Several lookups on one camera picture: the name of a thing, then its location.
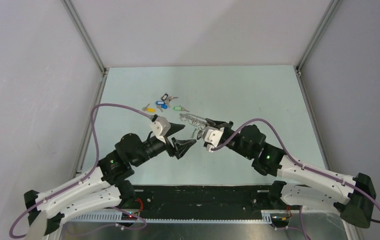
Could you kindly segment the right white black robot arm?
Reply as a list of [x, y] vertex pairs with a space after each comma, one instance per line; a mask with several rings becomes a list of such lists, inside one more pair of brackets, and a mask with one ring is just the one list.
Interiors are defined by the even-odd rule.
[[251, 121], [237, 130], [232, 130], [231, 121], [206, 122], [202, 139], [209, 152], [227, 147], [251, 160], [259, 174], [282, 178], [272, 184], [268, 194], [271, 207], [316, 207], [338, 214], [356, 227], [370, 227], [377, 194], [368, 175], [336, 173], [295, 159], [284, 146], [267, 143], [266, 136]]

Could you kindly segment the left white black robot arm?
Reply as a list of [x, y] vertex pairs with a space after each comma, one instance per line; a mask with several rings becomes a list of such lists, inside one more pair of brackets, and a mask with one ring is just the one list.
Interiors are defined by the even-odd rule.
[[104, 208], [134, 206], [137, 197], [128, 180], [134, 174], [133, 167], [161, 153], [180, 159], [196, 143], [195, 139], [173, 137], [184, 129], [182, 124], [155, 121], [151, 128], [145, 141], [135, 133], [125, 134], [112, 152], [82, 175], [46, 192], [26, 192], [24, 201], [30, 229], [39, 226], [38, 235], [43, 237], [79, 215]]

